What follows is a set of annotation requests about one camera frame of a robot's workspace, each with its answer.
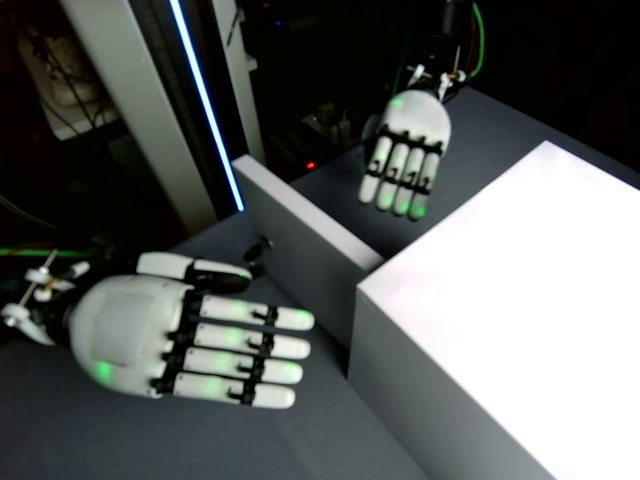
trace led light strip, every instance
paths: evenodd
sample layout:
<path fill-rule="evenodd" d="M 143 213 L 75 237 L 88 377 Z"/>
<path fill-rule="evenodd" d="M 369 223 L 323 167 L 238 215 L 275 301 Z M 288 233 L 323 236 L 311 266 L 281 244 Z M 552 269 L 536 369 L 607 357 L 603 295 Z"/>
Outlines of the led light strip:
<path fill-rule="evenodd" d="M 191 73 L 193 73 L 193 78 L 196 81 L 198 93 L 200 94 L 200 100 L 202 101 L 202 105 L 204 106 L 204 110 L 207 114 L 207 120 L 209 120 L 209 127 L 211 128 L 211 133 L 213 133 L 213 138 L 216 142 L 216 148 L 218 149 L 220 158 L 222 158 L 222 165 L 224 166 L 224 171 L 227 175 L 227 179 L 229 180 L 229 185 L 231 186 L 231 191 L 233 192 L 233 198 L 236 202 L 236 207 L 240 212 L 243 212 L 244 203 L 242 202 L 242 197 L 240 196 L 240 191 L 238 190 L 238 184 L 236 183 L 236 179 L 233 176 L 233 171 L 231 170 L 231 163 L 229 162 L 227 151 L 225 150 L 224 144 L 222 143 L 222 136 L 220 135 L 218 122 L 216 121 L 216 117 L 213 114 L 211 100 L 209 100 L 209 94 L 207 93 L 207 89 L 204 86 L 204 79 L 202 78 L 202 73 L 200 72 L 200 65 L 198 64 L 198 59 L 196 58 L 196 52 L 194 51 L 193 45 L 191 44 L 189 29 L 187 28 L 187 24 L 184 20 L 184 15 L 182 14 L 180 1 L 170 0 L 170 3 L 173 17 L 176 20 L 178 31 L 180 32 L 182 45 L 184 45 L 184 50 L 187 54 L 187 58 L 189 59 Z"/>

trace green cable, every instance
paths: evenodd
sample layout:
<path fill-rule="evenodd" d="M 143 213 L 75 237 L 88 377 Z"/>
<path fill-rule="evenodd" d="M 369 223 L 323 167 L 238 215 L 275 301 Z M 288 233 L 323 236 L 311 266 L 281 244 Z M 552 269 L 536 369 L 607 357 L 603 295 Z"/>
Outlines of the green cable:
<path fill-rule="evenodd" d="M 0 257 L 48 257 L 51 250 L 21 249 L 21 248 L 0 248 Z M 79 252 L 75 250 L 58 250 L 58 257 L 67 258 L 89 258 L 98 256 L 93 252 Z"/>
<path fill-rule="evenodd" d="M 476 17 L 476 21 L 478 22 L 478 31 L 480 37 L 480 47 L 478 48 L 478 64 L 476 68 L 471 72 L 471 76 L 475 77 L 480 70 L 482 70 L 482 65 L 484 64 L 484 22 L 482 21 L 482 14 L 480 13 L 480 9 L 478 8 L 478 4 L 473 2 L 473 14 Z"/>

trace robotic hand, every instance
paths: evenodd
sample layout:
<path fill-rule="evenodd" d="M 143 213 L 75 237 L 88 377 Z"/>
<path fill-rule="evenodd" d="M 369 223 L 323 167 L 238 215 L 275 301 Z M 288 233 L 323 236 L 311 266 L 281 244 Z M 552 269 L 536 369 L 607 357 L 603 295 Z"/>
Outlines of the robotic hand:
<path fill-rule="evenodd" d="M 311 347 L 278 329 L 309 330 L 314 316 L 211 294 L 244 290 L 252 279 L 249 271 L 145 253 L 135 266 L 128 264 L 135 274 L 83 285 L 92 265 L 80 262 L 52 275 L 55 255 L 27 272 L 29 290 L 20 303 L 6 305 L 2 316 L 5 324 L 39 343 L 67 340 L 82 369 L 101 385 L 150 398 L 173 394 L 254 407 L 293 405 L 295 393 L 285 385 L 298 383 L 303 372 L 292 360 L 306 358 Z M 43 308 L 30 309 L 33 300 Z M 66 339 L 54 341 L 56 331 Z"/>
<path fill-rule="evenodd" d="M 360 202 L 375 202 L 379 210 L 411 220 L 423 218 L 450 138 L 449 115 L 434 95 L 406 90 L 393 97 L 376 134 Z"/>

